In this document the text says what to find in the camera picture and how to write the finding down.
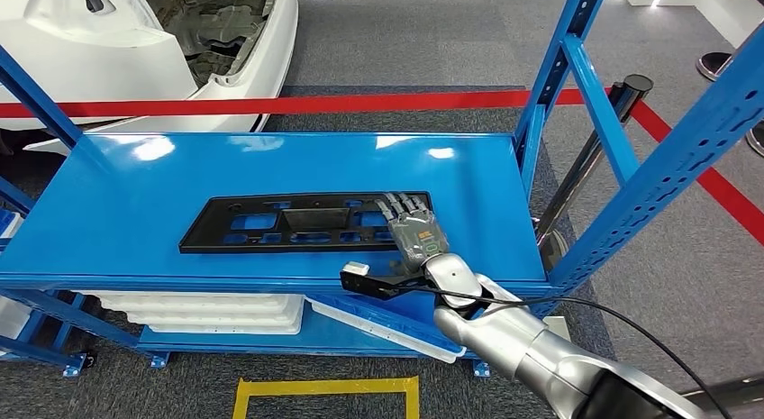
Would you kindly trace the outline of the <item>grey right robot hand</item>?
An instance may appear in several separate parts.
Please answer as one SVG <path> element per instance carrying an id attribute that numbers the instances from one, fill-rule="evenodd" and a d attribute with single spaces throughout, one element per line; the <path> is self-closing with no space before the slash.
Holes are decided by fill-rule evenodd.
<path id="1" fill-rule="evenodd" d="M 418 272 L 428 260 L 449 252 L 450 245 L 434 212 L 419 196 L 385 193 L 375 204 L 386 219 L 407 272 Z"/>

